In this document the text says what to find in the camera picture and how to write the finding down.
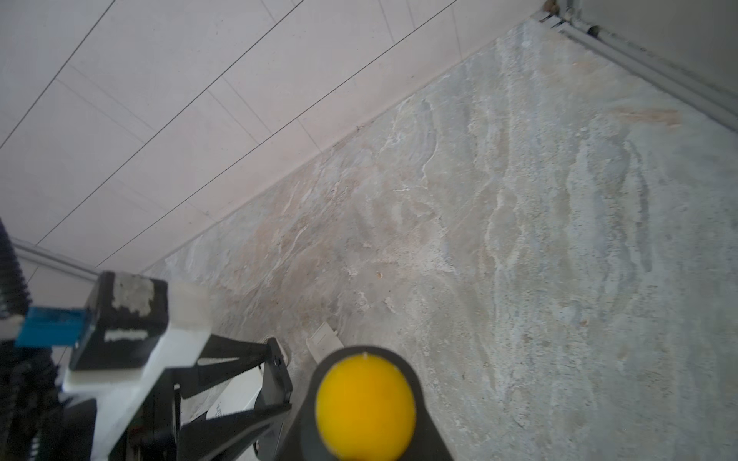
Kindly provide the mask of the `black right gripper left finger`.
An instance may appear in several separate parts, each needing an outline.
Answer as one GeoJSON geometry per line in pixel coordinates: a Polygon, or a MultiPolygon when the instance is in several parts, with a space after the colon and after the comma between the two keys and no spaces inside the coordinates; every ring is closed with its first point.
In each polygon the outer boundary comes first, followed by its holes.
{"type": "Polygon", "coordinates": [[[302,416],[298,415],[281,438],[276,461],[305,461],[302,447],[302,416]]]}

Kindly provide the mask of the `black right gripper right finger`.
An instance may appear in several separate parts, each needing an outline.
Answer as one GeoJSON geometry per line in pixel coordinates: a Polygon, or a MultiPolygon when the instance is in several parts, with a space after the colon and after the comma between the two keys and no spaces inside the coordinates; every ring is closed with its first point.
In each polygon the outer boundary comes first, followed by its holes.
{"type": "Polygon", "coordinates": [[[453,461],[453,457],[440,435],[428,411],[424,413],[424,459],[430,461],[453,461]]]}

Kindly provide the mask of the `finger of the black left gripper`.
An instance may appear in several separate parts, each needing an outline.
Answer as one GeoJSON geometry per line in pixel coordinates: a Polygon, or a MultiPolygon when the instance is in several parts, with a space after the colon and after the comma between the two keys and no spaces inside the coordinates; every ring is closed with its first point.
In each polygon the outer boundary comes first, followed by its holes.
{"type": "Polygon", "coordinates": [[[259,460],[276,460],[290,403],[265,405],[208,419],[206,416],[179,430],[177,460],[236,460],[257,445],[259,460]]]}
{"type": "Polygon", "coordinates": [[[195,397],[231,378],[261,370],[259,395],[263,403],[289,403],[293,384],[288,372],[288,356],[275,337],[247,342],[212,335],[191,367],[175,368],[173,382],[182,399],[195,397]]]}

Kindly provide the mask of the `black yellow screwdriver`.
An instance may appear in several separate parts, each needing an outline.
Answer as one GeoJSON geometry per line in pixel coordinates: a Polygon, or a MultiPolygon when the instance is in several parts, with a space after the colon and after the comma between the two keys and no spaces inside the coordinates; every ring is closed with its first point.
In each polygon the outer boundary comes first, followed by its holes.
{"type": "Polygon", "coordinates": [[[318,365],[299,412],[305,459],[425,460],[426,411],[405,359],[375,346],[343,348],[318,365]]]}

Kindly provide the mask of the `white battery cover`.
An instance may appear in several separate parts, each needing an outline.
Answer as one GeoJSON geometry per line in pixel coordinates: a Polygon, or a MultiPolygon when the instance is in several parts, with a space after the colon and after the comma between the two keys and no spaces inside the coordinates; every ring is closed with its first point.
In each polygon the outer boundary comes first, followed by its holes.
{"type": "Polygon", "coordinates": [[[307,349],[317,364],[320,364],[332,353],[344,348],[335,330],[324,322],[318,330],[307,339],[307,349]]]}

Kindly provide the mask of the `white remote control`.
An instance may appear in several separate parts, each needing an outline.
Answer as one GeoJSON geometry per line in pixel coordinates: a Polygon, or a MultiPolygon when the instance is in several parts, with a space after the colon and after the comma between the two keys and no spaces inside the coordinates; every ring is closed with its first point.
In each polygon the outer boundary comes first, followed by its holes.
{"type": "Polygon", "coordinates": [[[273,358],[232,378],[205,413],[207,420],[249,411],[276,403],[290,403],[293,385],[288,374],[288,355],[274,337],[265,340],[273,358]]]}

